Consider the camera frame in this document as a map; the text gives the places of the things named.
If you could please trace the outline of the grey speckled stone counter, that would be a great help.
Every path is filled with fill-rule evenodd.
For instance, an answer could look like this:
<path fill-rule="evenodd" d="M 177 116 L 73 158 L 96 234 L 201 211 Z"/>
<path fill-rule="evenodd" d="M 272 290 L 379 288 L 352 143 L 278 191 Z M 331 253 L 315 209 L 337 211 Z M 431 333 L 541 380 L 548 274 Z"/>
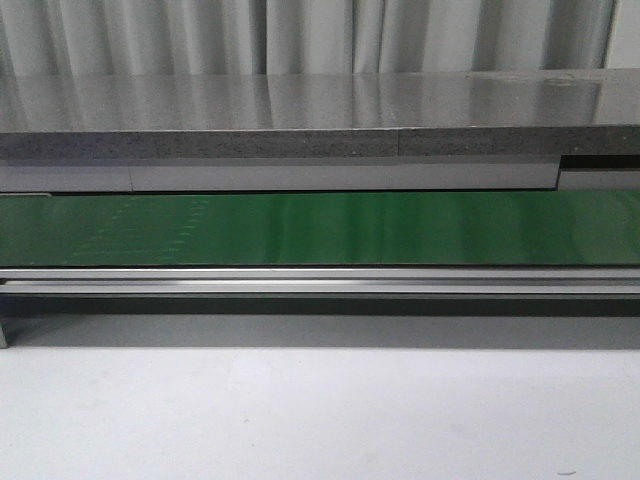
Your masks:
<path fill-rule="evenodd" d="M 639 73 L 28 76 L 1 190 L 630 190 Z"/>

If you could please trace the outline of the aluminium conveyor frame rail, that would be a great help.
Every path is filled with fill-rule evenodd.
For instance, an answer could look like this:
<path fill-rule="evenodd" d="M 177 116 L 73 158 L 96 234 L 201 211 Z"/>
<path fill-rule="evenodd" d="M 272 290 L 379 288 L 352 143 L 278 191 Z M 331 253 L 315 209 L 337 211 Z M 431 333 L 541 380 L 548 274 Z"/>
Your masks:
<path fill-rule="evenodd" d="M 632 267 L 34 268 L 1 273 L 3 344 L 614 349 Z"/>

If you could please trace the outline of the white pleated curtain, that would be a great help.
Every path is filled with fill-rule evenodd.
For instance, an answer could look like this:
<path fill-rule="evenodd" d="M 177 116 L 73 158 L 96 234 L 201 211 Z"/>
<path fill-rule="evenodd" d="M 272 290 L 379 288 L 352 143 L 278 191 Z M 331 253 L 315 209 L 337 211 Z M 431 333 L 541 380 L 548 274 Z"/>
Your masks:
<path fill-rule="evenodd" d="M 635 1 L 5 1 L 1 71 L 360 74 L 633 68 Z"/>

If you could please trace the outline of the green conveyor belt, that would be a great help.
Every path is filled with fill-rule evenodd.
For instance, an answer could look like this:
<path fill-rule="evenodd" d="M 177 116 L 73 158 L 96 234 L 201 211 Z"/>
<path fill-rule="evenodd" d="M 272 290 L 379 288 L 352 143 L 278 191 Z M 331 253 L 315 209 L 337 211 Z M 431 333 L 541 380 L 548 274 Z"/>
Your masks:
<path fill-rule="evenodd" d="M 5 196 L 5 267 L 635 265 L 635 191 Z"/>

